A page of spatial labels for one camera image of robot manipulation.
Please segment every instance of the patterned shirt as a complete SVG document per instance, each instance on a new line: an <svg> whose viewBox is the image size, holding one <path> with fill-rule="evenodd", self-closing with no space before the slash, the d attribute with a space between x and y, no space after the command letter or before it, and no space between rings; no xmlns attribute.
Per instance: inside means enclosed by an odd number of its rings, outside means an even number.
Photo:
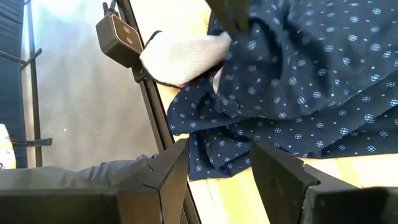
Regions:
<svg viewBox="0 0 398 224"><path fill-rule="evenodd" d="M317 159L398 152L398 2L279 3L253 0L250 32L170 104L192 180L248 168L252 139ZM208 33L221 32L212 15Z"/></svg>

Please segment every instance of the concrete floor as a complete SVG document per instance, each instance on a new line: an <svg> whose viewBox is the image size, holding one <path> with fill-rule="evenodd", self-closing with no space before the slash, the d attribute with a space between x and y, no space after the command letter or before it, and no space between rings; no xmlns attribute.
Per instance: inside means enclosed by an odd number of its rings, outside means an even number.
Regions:
<svg viewBox="0 0 398 224"><path fill-rule="evenodd" d="M32 0L40 126L45 166L78 170L100 162L157 153L139 85L129 69L107 58L95 25L99 0ZM22 49L28 56L25 7ZM32 135L30 69L24 77L27 136ZM29 166L35 166L29 149Z"/></svg>

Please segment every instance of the black metal rail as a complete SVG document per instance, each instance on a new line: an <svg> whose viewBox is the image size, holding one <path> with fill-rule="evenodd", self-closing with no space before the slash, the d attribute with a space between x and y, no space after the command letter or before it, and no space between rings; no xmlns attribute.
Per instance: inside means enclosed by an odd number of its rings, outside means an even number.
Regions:
<svg viewBox="0 0 398 224"><path fill-rule="evenodd" d="M39 91L37 87L37 68L35 58L38 56L38 53L41 53L41 49L36 52L35 49L35 37L33 31L33 18L32 18L32 3L30 1L25 2L27 9L27 26L29 33L29 49L30 49L30 77L32 82L32 107L33 107L33 126L34 126L34 139L41 139L40 136L40 112L39 112ZM36 167L43 166L43 157L42 157L42 147L35 146L35 160Z"/></svg>
<svg viewBox="0 0 398 224"><path fill-rule="evenodd" d="M141 37L130 0L117 0L117 4L119 6L121 18L131 27L135 28ZM162 152L173 145L174 139L167 125L165 111L156 83L147 76L148 74L146 70L143 69L141 62L136 62L135 64L136 66L132 67L132 73L134 75L135 81L141 88L150 125L152 126L152 130L154 132L156 144L159 152ZM180 224L200 223L200 217L187 183L187 192L185 193Z"/></svg>

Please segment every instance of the wooden surface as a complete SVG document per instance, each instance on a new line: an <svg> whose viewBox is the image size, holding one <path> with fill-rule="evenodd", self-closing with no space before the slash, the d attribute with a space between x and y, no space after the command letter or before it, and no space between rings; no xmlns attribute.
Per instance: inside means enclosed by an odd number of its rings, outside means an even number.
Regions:
<svg viewBox="0 0 398 224"><path fill-rule="evenodd" d="M131 0L144 40L155 30L205 34L210 10L202 0ZM159 85L165 110L178 90ZM398 186L398 154L306 159L306 163L357 187ZM190 182L202 223L268 223L251 169L230 179Z"/></svg>

